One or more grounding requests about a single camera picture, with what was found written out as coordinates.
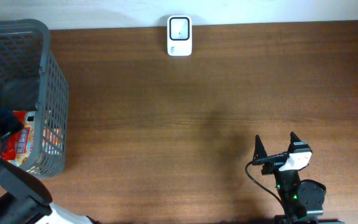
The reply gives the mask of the cream yellow snack bag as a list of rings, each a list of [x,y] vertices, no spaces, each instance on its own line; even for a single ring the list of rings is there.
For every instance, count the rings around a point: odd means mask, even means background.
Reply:
[[[47,154],[51,154],[53,156],[61,156],[63,154],[61,129],[56,127],[53,123],[52,126],[53,126],[52,130],[49,130],[47,128],[43,128],[42,130],[42,136],[46,137],[46,140],[42,140],[41,143],[42,150]]]

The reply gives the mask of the red orange snack bag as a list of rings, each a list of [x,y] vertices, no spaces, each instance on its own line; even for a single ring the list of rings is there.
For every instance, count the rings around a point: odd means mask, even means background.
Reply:
[[[12,111],[13,115],[22,123],[23,128],[7,140],[3,140],[0,156],[14,164],[22,165],[29,157],[34,146],[35,111]]]

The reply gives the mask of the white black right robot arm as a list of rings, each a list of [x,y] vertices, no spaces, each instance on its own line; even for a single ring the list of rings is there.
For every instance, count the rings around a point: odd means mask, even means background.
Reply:
[[[326,186],[311,179],[300,179],[299,171],[306,168],[313,151],[295,132],[290,133],[288,149],[282,153],[268,155],[259,135],[255,136],[252,160],[245,166],[248,178],[261,189],[272,195],[283,209],[283,215],[276,215],[274,223],[341,223],[336,219],[320,219]],[[277,193],[263,186],[248,171],[249,166],[261,166],[262,175],[273,175]]]

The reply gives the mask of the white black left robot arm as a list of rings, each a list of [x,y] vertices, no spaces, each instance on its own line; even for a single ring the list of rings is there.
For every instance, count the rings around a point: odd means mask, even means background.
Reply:
[[[0,223],[98,222],[57,205],[39,179],[0,157]]]

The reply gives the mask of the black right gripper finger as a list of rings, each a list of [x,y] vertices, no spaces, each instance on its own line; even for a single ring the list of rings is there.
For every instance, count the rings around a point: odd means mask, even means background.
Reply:
[[[290,133],[290,145],[289,152],[295,152],[299,149],[306,148],[306,142],[301,141],[300,138],[295,134],[295,132]]]
[[[257,134],[255,136],[255,147],[254,147],[254,155],[252,158],[253,165],[262,165],[265,163],[266,158],[268,157],[264,145],[260,136]]]

